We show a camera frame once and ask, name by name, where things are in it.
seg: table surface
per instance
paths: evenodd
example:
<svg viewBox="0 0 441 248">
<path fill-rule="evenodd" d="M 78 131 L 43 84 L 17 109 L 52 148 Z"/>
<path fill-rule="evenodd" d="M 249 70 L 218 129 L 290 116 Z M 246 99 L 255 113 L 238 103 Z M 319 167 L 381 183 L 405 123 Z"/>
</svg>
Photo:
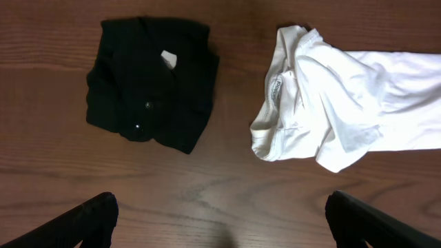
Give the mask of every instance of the table surface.
<svg viewBox="0 0 441 248">
<path fill-rule="evenodd" d="M 249 125 L 277 27 L 317 28 L 342 50 L 441 53 L 439 0 L 0 1 L 0 243 L 101 193 L 113 247 L 335 247 L 324 206 L 345 190 L 441 238 L 441 151 L 372 152 L 339 174 L 268 163 Z M 212 117 L 190 155 L 85 122 L 100 21 L 148 15 L 211 26 Z"/>
</svg>

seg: button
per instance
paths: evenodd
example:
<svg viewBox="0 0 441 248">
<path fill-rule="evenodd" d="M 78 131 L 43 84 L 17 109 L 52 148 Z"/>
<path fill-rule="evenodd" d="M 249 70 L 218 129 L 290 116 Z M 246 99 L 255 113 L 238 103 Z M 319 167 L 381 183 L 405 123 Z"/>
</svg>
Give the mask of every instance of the button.
<svg viewBox="0 0 441 248">
<path fill-rule="evenodd" d="M 147 102 L 145 104 L 145 108 L 148 109 L 148 110 L 152 109 L 153 108 L 153 103 Z"/>
<path fill-rule="evenodd" d="M 140 124 L 136 124 L 135 128 L 133 129 L 133 134 L 140 136 L 143 134 L 143 127 Z"/>
</svg>

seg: black cardigan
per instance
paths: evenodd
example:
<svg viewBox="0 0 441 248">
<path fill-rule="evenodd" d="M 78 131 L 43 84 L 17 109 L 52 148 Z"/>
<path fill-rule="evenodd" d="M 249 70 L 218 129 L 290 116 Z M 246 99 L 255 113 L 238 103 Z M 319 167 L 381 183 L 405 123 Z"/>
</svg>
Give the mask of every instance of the black cardigan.
<svg viewBox="0 0 441 248">
<path fill-rule="evenodd" d="M 219 58 L 207 48 L 209 27 L 182 19 L 103 21 L 87 80 L 88 123 L 130 141 L 154 138 L 192 152 L 212 112 Z M 177 56 L 169 69 L 162 51 Z"/>
</svg>

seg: white tag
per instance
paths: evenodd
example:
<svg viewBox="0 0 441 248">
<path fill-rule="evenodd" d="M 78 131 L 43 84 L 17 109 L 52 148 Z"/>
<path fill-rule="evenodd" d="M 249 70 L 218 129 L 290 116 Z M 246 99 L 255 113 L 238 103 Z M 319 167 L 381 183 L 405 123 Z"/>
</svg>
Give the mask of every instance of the white tag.
<svg viewBox="0 0 441 248">
<path fill-rule="evenodd" d="M 178 61 L 178 57 L 175 54 L 169 53 L 167 51 L 163 51 L 161 53 L 164 62 L 167 64 L 169 69 L 173 69 L 176 66 L 176 62 Z"/>
</svg>

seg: brown wooden surface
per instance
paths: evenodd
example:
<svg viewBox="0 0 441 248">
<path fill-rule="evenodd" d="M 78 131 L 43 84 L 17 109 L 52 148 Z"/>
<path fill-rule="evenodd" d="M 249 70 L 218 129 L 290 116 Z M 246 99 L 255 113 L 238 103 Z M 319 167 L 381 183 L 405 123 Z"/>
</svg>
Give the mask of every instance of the brown wooden surface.
<svg viewBox="0 0 441 248">
<path fill-rule="evenodd" d="M 343 50 L 441 53 L 439 0 L 1 0 L 0 243 L 104 191 L 113 247 L 335 247 L 324 216 L 343 189 L 441 238 L 441 151 L 370 153 L 339 174 L 250 149 L 276 28 L 318 28 Z M 99 21 L 185 17 L 212 27 L 215 107 L 191 155 L 85 122 Z"/>
</svg>

